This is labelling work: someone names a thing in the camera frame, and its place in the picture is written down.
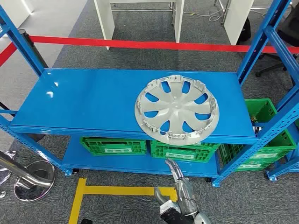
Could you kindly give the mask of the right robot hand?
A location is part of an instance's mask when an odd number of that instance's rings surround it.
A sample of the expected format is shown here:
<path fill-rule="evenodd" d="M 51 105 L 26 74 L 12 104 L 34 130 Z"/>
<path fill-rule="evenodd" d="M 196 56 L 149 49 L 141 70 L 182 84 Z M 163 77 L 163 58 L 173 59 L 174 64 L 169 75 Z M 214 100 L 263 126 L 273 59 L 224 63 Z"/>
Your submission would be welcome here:
<path fill-rule="evenodd" d="M 169 167 L 174 177 L 177 196 L 177 202 L 180 209 L 180 213 L 184 216 L 191 215 L 196 217 L 199 213 L 199 210 L 194 191 L 189 179 L 185 177 L 174 160 L 167 158 L 165 163 Z"/>

